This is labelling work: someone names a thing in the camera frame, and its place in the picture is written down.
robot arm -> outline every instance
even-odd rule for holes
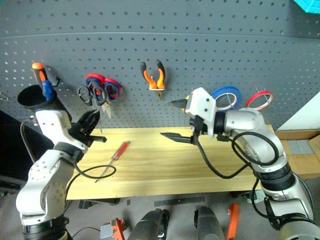
[[[193,135],[184,137],[178,133],[162,133],[164,136],[176,142],[195,144],[199,149],[200,134],[207,134],[210,138],[217,134],[221,141],[229,141],[229,137],[233,142],[238,140],[249,160],[247,165],[257,177],[256,183],[261,181],[267,196],[264,201],[267,215],[261,212],[260,215],[280,230],[282,240],[299,236],[305,237],[303,239],[320,237],[320,229],[313,222],[313,211],[301,183],[291,171],[280,140],[266,127],[260,112],[252,108],[217,112],[215,99],[201,87],[195,89],[188,100],[177,100],[172,104],[185,109],[185,113],[190,115]]]
[[[74,161],[80,161],[93,141],[105,137],[90,136],[100,117],[98,111],[85,113],[71,124],[64,110],[40,110],[35,113],[42,133],[54,143],[37,160],[28,181],[19,192],[16,207],[20,212],[24,239],[71,239],[64,217],[66,188],[74,172]]]

red screwdriver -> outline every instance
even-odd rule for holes
[[[108,165],[112,166],[112,163],[120,158],[120,156],[125,152],[125,150],[128,148],[130,145],[130,141],[124,141],[120,147],[115,151],[113,156],[111,157],[111,161],[109,162]],[[109,167],[107,166],[103,173],[101,173],[100,177],[104,176],[106,172],[108,171]]]

red tape roll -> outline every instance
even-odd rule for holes
[[[250,105],[252,104],[252,102],[261,96],[269,96],[269,98],[267,99],[267,101],[264,104],[257,106],[257,107],[253,107],[255,110],[262,110],[262,109],[266,108],[275,99],[275,96],[272,92],[270,92],[268,90],[259,91],[256,94],[254,94],[252,97],[249,98],[249,100],[246,102],[245,106],[247,108],[250,108]]]

screwdriver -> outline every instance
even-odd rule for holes
[[[111,161],[108,165],[112,166],[112,163],[120,158],[120,156],[125,152],[125,150],[129,147],[130,141],[124,141],[121,146],[115,151],[113,156],[111,157]],[[104,176],[106,172],[108,171],[109,167],[107,166],[103,173],[101,173],[100,177]]]
[[[34,62],[31,67],[34,78],[42,89],[42,93],[45,96],[45,99],[48,101],[53,96],[54,90],[52,88],[51,82],[48,80],[45,66],[40,62]]]

screwdriver handle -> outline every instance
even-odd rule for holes
[[[43,90],[42,82],[44,82],[45,80],[48,80],[45,66],[40,62],[34,62],[31,68],[37,84]]]
[[[125,152],[127,147],[129,147],[130,141],[124,141],[121,146],[115,151],[114,155],[111,157],[112,160],[118,160],[120,156]]]

